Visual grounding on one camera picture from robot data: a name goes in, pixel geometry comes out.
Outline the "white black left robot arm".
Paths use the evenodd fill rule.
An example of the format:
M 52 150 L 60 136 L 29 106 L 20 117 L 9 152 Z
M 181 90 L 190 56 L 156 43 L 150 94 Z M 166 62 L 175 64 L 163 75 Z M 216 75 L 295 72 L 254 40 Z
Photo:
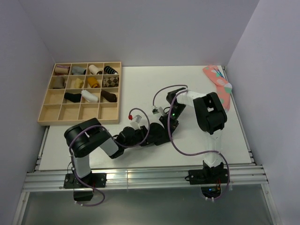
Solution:
M 96 148 L 115 159 L 122 156 L 125 149 L 142 145 L 149 134 L 150 128 L 145 126 L 137 130 L 126 127 L 114 137 L 96 118 L 70 127 L 64 138 L 69 147 L 75 183 L 90 188 L 97 182 L 90 167 L 90 153 Z

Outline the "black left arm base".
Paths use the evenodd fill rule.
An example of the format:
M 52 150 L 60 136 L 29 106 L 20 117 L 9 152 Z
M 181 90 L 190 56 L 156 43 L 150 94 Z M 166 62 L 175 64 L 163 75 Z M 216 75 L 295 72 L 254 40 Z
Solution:
M 67 173 L 65 176 L 64 189 L 80 189 L 88 188 L 83 183 L 93 188 L 104 188 L 106 186 L 106 173 L 90 173 L 86 177 L 81 178 L 81 182 L 73 173 Z M 73 198 L 78 202 L 90 201 L 94 196 L 94 190 L 90 191 L 73 191 Z

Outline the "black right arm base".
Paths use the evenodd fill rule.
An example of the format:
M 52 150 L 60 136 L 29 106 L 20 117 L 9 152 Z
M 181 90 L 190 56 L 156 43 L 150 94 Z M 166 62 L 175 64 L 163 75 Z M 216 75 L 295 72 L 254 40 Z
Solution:
M 209 199 L 218 198 L 222 194 L 222 184 L 229 184 L 227 169 L 203 168 L 201 170 L 189 170 L 185 181 L 190 185 L 201 186 L 204 197 Z

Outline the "dark brown rolled sock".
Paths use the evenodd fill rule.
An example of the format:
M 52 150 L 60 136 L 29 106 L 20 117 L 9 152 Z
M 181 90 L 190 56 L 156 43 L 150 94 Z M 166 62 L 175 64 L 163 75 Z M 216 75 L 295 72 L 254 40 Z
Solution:
M 102 90 L 101 96 L 110 103 L 117 102 L 117 96 L 114 93 L 110 93 L 106 90 Z

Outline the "brown checkered rolled sock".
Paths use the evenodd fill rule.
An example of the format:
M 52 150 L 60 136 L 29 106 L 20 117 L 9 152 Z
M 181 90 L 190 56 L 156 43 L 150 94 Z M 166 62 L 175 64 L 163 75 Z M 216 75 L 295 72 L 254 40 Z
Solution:
M 119 77 L 106 77 L 103 78 L 102 87 L 103 88 L 113 88 L 119 86 Z

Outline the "white rolled sock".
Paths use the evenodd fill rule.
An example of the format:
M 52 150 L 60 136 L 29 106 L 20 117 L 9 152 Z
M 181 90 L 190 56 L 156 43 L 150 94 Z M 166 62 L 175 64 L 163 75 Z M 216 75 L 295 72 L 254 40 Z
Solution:
M 99 98 L 98 98 L 96 95 L 90 93 L 90 92 L 87 91 L 87 90 L 82 90 L 82 91 L 81 91 L 81 95 L 82 95 L 82 97 L 83 97 L 86 101 L 88 101 L 89 103 L 97 103 L 98 100 L 99 100 Z

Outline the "black white striped sock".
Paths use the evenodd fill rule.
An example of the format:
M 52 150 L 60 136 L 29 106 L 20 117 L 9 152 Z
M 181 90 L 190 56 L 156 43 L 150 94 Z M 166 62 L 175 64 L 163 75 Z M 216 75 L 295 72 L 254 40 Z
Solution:
M 105 66 L 104 71 L 106 74 L 114 75 L 117 74 L 118 72 L 111 66 Z

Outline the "black rolled sock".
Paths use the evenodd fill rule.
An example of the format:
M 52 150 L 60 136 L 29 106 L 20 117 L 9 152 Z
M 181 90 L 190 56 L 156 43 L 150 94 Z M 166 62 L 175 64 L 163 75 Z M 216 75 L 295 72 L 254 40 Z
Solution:
M 78 103 L 81 101 L 82 95 L 81 95 L 81 93 L 72 94 L 72 93 L 66 92 L 64 94 L 64 98 L 73 103 Z

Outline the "wooden compartment tray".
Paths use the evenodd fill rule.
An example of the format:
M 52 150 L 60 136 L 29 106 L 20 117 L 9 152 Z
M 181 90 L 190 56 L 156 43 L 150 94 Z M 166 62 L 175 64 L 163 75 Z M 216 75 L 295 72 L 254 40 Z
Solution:
M 70 67 L 69 74 L 56 74 L 54 69 L 57 65 Z M 93 75 L 89 72 L 89 65 L 95 65 L 101 68 L 103 73 L 101 75 Z M 71 68 L 79 66 L 86 68 L 85 75 L 71 74 Z M 114 75 L 106 74 L 104 71 L 105 66 L 111 66 L 118 73 Z M 103 78 L 106 77 L 119 77 L 119 86 L 113 88 L 103 88 Z M 56 77 L 63 77 L 65 80 L 64 89 L 53 89 L 53 80 Z M 91 88 L 88 85 L 87 78 L 95 77 L 100 84 L 100 88 Z M 84 81 L 81 89 L 75 89 L 75 80 L 79 78 Z M 77 123 L 96 118 L 102 124 L 118 124 L 120 114 L 120 93 L 121 93 L 121 80 L 122 80 L 122 63 L 121 62 L 71 62 L 71 63 L 56 63 L 53 67 L 51 78 L 45 94 L 43 105 L 38 118 L 38 123 L 42 126 L 54 125 L 75 125 Z M 66 92 L 77 94 L 82 90 L 87 90 L 96 95 L 99 100 L 97 103 L 89 103 L 83 97 L 78 103 L 73 103 L 64 98 Z M 110 103 L 101 96 L 101 91 L 106 90 L 114 93 L 117 96 L 117 102 Z

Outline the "pale yellow rolled sock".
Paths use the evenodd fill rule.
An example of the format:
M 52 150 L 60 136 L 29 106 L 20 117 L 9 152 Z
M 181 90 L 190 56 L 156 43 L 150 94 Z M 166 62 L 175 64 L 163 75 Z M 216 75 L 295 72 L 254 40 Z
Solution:
M 82 86 L 83 86 L 83 83 L 84 83 L 83 80 L 77 78 L 77 79 L 75 80 L 75 83 L 74 83 L 74 88 L 75 88 L 75 89 L 81 89 Z

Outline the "cream rolled sock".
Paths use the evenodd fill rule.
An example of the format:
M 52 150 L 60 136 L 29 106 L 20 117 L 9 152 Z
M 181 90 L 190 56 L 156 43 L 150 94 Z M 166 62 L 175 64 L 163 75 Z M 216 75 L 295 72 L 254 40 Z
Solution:
M 89 72 L 93 75 L 101 75 L 103 73 L 102 69 L 95 65 L 89 65 Z

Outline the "grey rolled sock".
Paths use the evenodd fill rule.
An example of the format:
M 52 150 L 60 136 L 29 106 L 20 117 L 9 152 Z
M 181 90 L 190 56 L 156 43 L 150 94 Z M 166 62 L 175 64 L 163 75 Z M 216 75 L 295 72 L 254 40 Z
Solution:
M 79 66 L 73 66 L 71 68 L 71 74 L 73 74 L 73 75 L 85 75 L 86 74 L 86 68 L 79 67 Z

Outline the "taupe rolled sock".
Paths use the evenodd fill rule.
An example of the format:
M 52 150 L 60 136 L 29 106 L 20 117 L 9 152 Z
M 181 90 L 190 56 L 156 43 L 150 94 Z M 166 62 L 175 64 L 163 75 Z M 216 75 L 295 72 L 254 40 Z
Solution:
M 66 86 L 65 80 L 63 77 L 56 77 L 53 80 L 52 88 L 53 89 L 64 89 Z

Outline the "beige purple rolled sock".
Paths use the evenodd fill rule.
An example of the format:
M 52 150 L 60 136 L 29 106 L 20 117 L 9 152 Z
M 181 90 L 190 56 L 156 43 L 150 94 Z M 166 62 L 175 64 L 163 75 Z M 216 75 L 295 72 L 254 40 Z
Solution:
M 56 74 L 66 74 L 66 75 L 68 75 L 69 70 L 70 70 L 70 67 L 68 67 L 68 66 L 57 65 L 54 69 L 54 72 Z

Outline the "aluminium frame rail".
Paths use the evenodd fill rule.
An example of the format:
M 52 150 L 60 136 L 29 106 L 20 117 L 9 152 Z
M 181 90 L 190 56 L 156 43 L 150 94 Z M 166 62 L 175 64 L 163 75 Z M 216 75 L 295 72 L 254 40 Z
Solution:
M 47 130 L 42 154 L 34 172 L 26 175 L 23 192 L 62 191 L 67 165 L 68 149 L 63 137 L 65 127 L 53 126 Z M 230 163 L 232 185 L 266 184 L 264 168 L 256 165 L 240 127 L 227 127 L 222 134 L 222 153 Z M 106 174 L 107 189 L 180 188 L 188 171 L 202 167 L 202 156 L 186 157 L 171 144 L 161 147 L 128 149 L 110 159 L 101 149 L 90 154 L 94 173 Z

